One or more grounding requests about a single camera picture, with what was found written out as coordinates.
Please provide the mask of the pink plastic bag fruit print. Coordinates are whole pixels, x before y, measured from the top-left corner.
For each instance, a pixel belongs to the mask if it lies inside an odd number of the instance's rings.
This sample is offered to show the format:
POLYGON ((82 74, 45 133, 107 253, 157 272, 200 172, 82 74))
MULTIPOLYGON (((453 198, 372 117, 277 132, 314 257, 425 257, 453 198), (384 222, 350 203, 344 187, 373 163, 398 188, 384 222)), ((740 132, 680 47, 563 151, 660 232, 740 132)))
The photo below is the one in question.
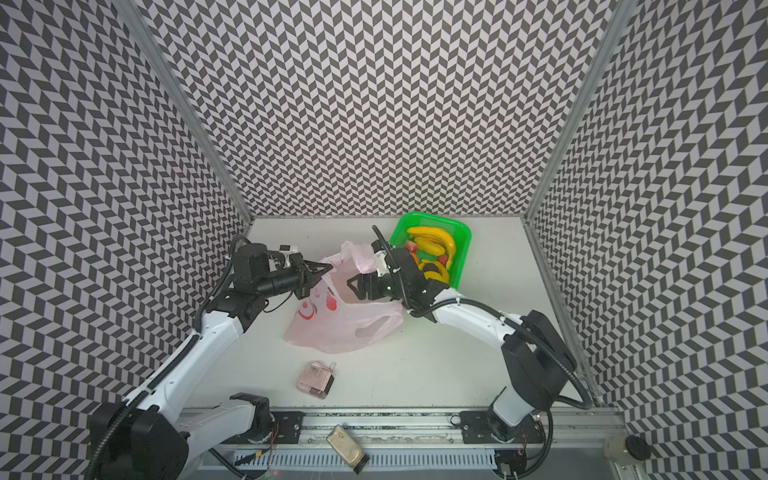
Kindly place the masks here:
POLYGON ((376 271, 369 244, 346 241, 338 253, 322 261, 332 269, 299 302, 285 342, 341 354, 373 345, 402 325, 404 308, 399 302, 360 300, 347 285, 358 274, 376 271))

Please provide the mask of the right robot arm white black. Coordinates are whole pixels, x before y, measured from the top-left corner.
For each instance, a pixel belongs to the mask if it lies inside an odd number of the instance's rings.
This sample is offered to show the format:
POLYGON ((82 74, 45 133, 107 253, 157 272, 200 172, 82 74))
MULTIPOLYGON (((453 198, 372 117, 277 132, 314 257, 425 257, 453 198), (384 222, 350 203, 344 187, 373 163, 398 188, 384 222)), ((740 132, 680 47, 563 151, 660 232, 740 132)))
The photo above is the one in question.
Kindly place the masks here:
POLYGON ((500 352, 509 385, 486 411, 495 440, 513 440, 534 415, 556 403, 581 410, 594 406, 572 352, 543 313, 504 313, 471 299, 449 285, 442 263, 418 263, 403 249, 379 251, 375 260, 373 272, 347 280, 357 299, 397 300, 411 316, 453 327, 500 352))

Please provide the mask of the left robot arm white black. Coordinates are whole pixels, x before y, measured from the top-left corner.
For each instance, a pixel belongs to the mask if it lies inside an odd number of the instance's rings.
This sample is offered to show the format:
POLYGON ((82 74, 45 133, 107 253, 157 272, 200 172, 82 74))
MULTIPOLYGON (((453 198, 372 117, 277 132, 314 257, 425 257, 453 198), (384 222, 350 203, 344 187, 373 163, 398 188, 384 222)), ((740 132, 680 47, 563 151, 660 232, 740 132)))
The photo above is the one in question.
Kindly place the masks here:
POLYGON ((91 414, 86 478, 177 479, 226 440, 271 442, 276 422, 264 396, 237 393, 190 420, 180 416, 218 359, 267 310, 270 298, 304 299, 332 268, 236 235, 223 274, 193 318, 192 333, 123 400, 103 403, 91 414))

